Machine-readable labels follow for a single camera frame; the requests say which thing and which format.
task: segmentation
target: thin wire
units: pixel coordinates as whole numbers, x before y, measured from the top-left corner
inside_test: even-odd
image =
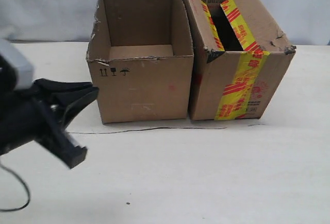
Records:
[[[13,209],[0,209],[0,212],[15,212],[15,211],[19,211],[19,210],[22,210],[22,209],[26,208],[31,202],[31,192],[30,192],[30,189],[29,189],[27,183],[21,178],[21,176],[19,176],[12,169],[4,166],[1,163],[1,160],[0,160],[0,168],[2,168],[6,172],[12,174],[22,184],[22,186],[24,187],[24,190],[26,192],[26,195],[27,195],[27,201],[23,206],[21,206],[19,208],[13,208]]]

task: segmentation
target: taped cardboard box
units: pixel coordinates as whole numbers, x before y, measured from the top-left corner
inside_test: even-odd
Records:
[[[193,49],[182,0],[98,0],[87,62],[103,123],[187,117]]]
[[[192,120],[260,118],[295,46],[260,0],[184,0],[195,62]]]

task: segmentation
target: white backdrop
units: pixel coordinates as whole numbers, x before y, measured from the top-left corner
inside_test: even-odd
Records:
[[[330,39],[330,0],[261,0],[295,44]],[[0,0],[0,37],[86,41],[96,0]]]

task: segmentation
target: white table surface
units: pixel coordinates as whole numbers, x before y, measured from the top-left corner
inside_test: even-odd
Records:
[[[90,81],[87,43],[15,46],[36,78]],[[298,46],[260,120],[104,126],[94,102],[68,128],[89,148],[77,168],[34,142],[2,157],[32,202],[0,223],[330,223],[329,68],[330,46]],[[175,129],[121,132],[153,127]],[[3,171],[0,189],[0,208],[24,203]]]

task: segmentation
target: open cardboard box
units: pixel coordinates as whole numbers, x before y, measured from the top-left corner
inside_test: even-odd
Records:
[[[190,117],[260,118],[295,46],[260,0],[184,0],[195,48]]]
[[[187,117],[193,49],[182,0],[98,0],[87,62],[103,123]]]

